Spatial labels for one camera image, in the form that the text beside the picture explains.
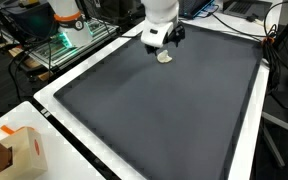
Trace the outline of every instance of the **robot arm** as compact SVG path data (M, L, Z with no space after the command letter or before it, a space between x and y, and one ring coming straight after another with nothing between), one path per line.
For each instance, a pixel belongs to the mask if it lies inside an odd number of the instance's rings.
M155 52L164 44L176 44L185 38L184 28L178 25L178 0L142 0L146 18L141 41L148 53Z

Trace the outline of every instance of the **white table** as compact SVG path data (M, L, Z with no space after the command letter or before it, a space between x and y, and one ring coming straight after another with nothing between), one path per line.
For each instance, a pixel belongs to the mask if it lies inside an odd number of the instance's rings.
M281 0L275 0L273 4L279 3ZM277 7L271 12L267 19L268 24L278 24L281 7ZM227 16L221 13L216 15L229 24L241 31L264 35L263 27L249 23L244 19ZM187 22L192 25L204 27L219 31L231 31L226 28L214 17L205 19L195 19ZM143 29L143 24L139 24L129 32L126 36L134 36ZM104 142L102 142L95 134L80 123L70 112L68 112L54 97L53 94L62 88L65 84L78 77L94 64L105 58L108 54L115 51L118 47L126 43L128 38L118 38L105 48L90 56L81 64L58 78L56 81L46 86L44 89L34 95L34 98L41 103L49 112L57 118L60 123L67 127L82 143L85 144L99 159L101 159L112 171L114 171L123 180L144 179L136 170L128 165L121 157L113 152ZM256 139L259 130L261 112L264 103L266 85L268 81L269 70L265 65L261 65L257 74L254 88L249 101L248 109L242 125L240 137L235 150L229 179L230 180L246 180L249 179L253 156L256 146Z
M33 127L41 134L48 171L36 180L72 180L105 178L40 114L29 102L24 102L0 118L0 127L13 130ZM0 140L7 134L0 130Z

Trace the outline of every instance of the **orange label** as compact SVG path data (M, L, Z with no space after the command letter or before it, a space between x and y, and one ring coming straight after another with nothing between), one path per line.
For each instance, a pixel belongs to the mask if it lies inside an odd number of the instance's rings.
M35 144L35 150L36 150L37 155L40 155L40 148L38 146L38 142L36 141L36 139L34 140L34 144Z

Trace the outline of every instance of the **black mat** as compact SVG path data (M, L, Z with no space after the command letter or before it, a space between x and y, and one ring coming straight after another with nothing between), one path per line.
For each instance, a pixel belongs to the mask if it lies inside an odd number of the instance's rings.
M132 39L55 97L147 179L225 179L261 50L185 25L160 64Z

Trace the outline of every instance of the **floor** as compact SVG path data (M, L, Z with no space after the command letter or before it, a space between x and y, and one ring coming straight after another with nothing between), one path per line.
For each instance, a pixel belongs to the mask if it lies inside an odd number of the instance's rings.
M0 53L0 116L19 104L16 98L15 87L7 72L7 66L11 57ZM22 89L23 98L32 101L32 95L45 87L47 82L28 82L23 73L18 73L18 79ZM284 70L280 90L288 90L288 73ZM288 111L282 109L272 97L267 97L264 110L280 118L288 118ZM268 124L268 129L277 144L287 166L284 169L276 167L276 163L259 133L256 154L253 163L252 179L256 180L288 180L288 131L275 125Z

